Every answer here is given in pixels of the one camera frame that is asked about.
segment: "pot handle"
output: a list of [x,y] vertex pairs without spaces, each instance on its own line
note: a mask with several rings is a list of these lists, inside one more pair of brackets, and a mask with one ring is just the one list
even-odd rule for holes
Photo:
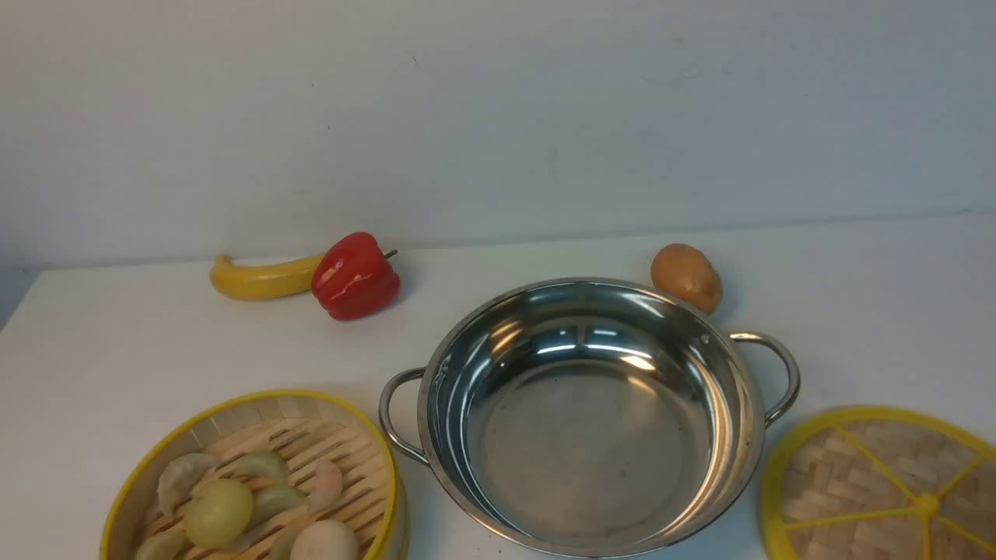
[[409,381],[422,379],[423,375],[425,375],[425,368],[415,368],[414,370],[401,372],[391,378],[390,381],[387,382],[387,385],[384,386],[383,391],[380,392],[380,410],[378,411],[377,417],[380,420],[380,427],[387,434],[387,437],[391,440],[391,442],[394,443],[394,445],[396,445],[402,453],[424,464],[425,466],[429,466],[429,461],[425,458],[425,452],[405,441],[397,433],[397,430],[394,429],[394,424],[390,421],[390,400],[394,397],[394,392],[397,391],[398,387],[401,387]]
[[789,387],[785,390],[785,395],[782,399],[764,414],[764,427],[768,427],[772,422],[781,418],[792,407],[792,404],[796,401],[796,397],[799,396],[799,385],[801,382],[799,379],[799,365],[796,364],[796,359],[792,357],[789,349],[774,337],[762,335],[761,333],[742,332],[730,333],[730,340],[733,342],[761,345],[770,349],[785,363],[785,369],[789,374]]

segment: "bamboo steamer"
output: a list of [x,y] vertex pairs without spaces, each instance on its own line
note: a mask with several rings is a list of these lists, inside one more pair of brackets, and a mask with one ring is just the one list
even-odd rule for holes
[[760,521],[772,560],[996,560],[996,449],[910,411],[831,411],[775,450]]
[[[343,472],[344,491],[332,507],[315,513],[285,511],[247,533],[238,550],[205,550],[188,542],[183,560],[262,560],[286,531],[318,519],[336,519],[357,534],[364,560],[403,560],[408,520],[404,487],[387,442],[352,405],[311,391],[270,391],[241,397],[188,420],[159,442],[124,483],[104,527],[101,560],[131,560],[145,538],[181,531],[187,502],[172,517],[158,511],[156,487],[170,461],[194,451],[222,459],[205,480],[231,476],[237,459],[251,451],[274,450],[288,464],[288,484],[309,492],[319,459]],[[252,478],[253,490],[270,483]]]

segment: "yellow banana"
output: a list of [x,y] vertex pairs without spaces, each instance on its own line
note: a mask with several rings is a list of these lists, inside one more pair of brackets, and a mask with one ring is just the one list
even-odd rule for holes
[[272,300],[311,290],[311,278],[325,254],[265,266],[238,266],[218,255],[211,267],[211,285],[236,300]]

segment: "dumpling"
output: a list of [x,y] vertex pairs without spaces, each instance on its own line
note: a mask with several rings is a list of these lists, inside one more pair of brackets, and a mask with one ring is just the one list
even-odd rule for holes
[[279,482],[287,481],[287,463],[273,451],[249,453],[235,464],[236,476],[259,476]]
[[308,496],[312,513],[332,507],[343,495],[343,472],[330,459],[315,463],[315,489]]
[[300,490],[284,484],[267,486],[256,492],[249,526],[255,527],[281,511],[294,509],[305,503],[305,494]]
[[159,476],[159,510],[172,517],[176,506],[204,474],[221,464],[221,459],[207,453],[188,453],[171,461]]
[[358,560],[360,545],[357,535],[346,523],[325,519],[305,527],[294,546],[291,560]]
[[173,560],[186,543],[180,531],[163,531],[145,539],[134,554],[134,560]]

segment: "red bell pepper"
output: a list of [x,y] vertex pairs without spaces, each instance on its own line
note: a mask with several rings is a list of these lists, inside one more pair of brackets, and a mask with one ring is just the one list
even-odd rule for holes
[[401,279],[376,239],[360,231],[347,235],[325,254],[312,276],[312,294],[337,321],[375,313],[397,296]]

